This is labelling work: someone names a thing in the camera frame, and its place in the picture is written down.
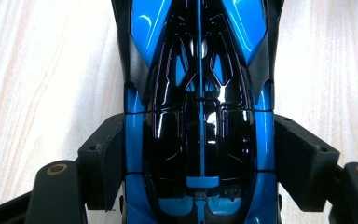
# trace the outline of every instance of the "blue car body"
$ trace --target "blue car body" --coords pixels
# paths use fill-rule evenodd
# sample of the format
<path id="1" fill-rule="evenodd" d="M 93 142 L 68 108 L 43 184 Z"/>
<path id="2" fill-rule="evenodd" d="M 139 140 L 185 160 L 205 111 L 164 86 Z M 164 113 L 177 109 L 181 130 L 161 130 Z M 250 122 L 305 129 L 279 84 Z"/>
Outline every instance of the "blue car body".
<path id="1" fill-rule="evenodd" d="M 125 77 L 126 223 L 277 223 L 282 1 L 112 0 Z"/>

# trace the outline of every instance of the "light wood surface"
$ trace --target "light wood surface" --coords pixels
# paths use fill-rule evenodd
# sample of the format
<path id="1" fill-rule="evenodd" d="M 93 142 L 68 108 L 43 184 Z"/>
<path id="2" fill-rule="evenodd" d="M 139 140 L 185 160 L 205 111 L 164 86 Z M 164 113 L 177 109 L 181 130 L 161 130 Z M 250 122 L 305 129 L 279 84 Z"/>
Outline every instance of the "light wood surface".
<path id="1" fill-rule="evenodd" d="M 358 161 L 358 0 L 286 0 L 276 60 L 276 112 Z M 0 1 L 0 203 L 32 189 L 39 168 L 74 160 L 123 110 L 109 1 Z M 327 223 L 283 191 L 283 223 Z M 89 213 L 119 223 L 118 211 Z"/>

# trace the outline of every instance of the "blue stripe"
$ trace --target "blue stripe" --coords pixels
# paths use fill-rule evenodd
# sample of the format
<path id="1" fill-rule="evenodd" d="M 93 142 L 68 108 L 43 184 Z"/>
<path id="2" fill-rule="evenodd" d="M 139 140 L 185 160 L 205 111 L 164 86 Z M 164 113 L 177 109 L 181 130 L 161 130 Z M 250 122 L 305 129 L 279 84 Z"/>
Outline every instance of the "blue stripe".
<path id="1" fill-rule="evenodd" d="M 202 30 L 201 30 L 201 0 L 197 1 L 197 25 L 198 25 L 198 59 L 199 59 L 199 96 L 204 97 L 203 71 L 202 71 Z M 205 122 L 203 102 L 200 101 L 200 172 L 205 176 Z"/>
<path id="2" fill-rule="evenodd" d="M 127 223 L 157 224 L 146 195 L 144 177 L 127 175 L 125 186 Z"/>
<path id="3" fill-rule="evenodd" d="M 219 176 L 187 176 L 186 184 L 189 188 L 210 189 L 219 186 Z"/>
<path id="4" fill-rule="evenodd" d="M 132 1 L 131 34 L 150 68 L 172 0 Z"/>
<path id="5" fill-rule="evenodd" d="M 259 173 L 245 224 L 277 223 L 277 179 L 272 173 Z"/>
<path id="6" fill-rule="evenodd" d="M 205 204 L 205 201 L 196 201 L 198 224 L 205 224 Z"/>
<path id="7" fill-rule="evenodd" d="M 261 0 L 223 0 L 231 26 L 250 65 L 267 30 Z"/>

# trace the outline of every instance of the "wood grain surface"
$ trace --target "wood grain surface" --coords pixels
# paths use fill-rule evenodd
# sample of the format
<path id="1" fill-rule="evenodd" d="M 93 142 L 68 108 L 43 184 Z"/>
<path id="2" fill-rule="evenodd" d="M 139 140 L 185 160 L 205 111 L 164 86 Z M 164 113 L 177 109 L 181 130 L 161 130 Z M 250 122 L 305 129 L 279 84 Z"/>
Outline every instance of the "wood grain surface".
<path id="1" fill-rule="evenodd" d="M 358 161 L 358 0 L 286 0 L 276 113 Z M 0 0 L 0 203 L 32 189 L 39 168 L 74 160 L 123 111 L 116 25 L 107 0 Z M 282 190 L 283 223 L 327 223 Z M 119 211 L 89 223 L 120 223 Z"/>

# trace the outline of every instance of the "wooden table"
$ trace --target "wooden table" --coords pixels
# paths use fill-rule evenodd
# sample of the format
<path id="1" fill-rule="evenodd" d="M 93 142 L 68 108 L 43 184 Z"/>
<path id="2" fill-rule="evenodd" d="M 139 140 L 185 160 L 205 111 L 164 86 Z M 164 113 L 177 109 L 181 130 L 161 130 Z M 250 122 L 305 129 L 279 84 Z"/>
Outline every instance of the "wooden table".
<path id="1" fill-rule="evenodd" d="M 276 60 L 276 112 L 358 161 L 358 0 L 287 0 Z M 39 168 L 74 160 L 123 111 L 109 1 L 0 1 L 0 203 L 32 189 Z M 284 223 L 326 223 L 282 190 Z M 89 213 L 119 223 L 120 213 Z"/>

